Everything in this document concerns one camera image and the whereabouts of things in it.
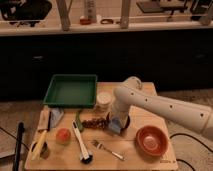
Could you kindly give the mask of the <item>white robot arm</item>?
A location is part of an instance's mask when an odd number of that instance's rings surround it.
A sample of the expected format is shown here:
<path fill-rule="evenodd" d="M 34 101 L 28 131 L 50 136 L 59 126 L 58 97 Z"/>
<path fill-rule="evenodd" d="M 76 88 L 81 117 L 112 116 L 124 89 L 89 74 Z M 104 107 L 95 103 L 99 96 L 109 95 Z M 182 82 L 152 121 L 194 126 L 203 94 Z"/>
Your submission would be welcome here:
<path fill-rule="evenodd" d="M 213 109 L 205 105 L 151 95 L 142 90 L 137 77 L 129 77 L 114 89 L 109 128 L 120 133 L 125 128 L 131 106 L 173 121 L 213 141 Z"/>

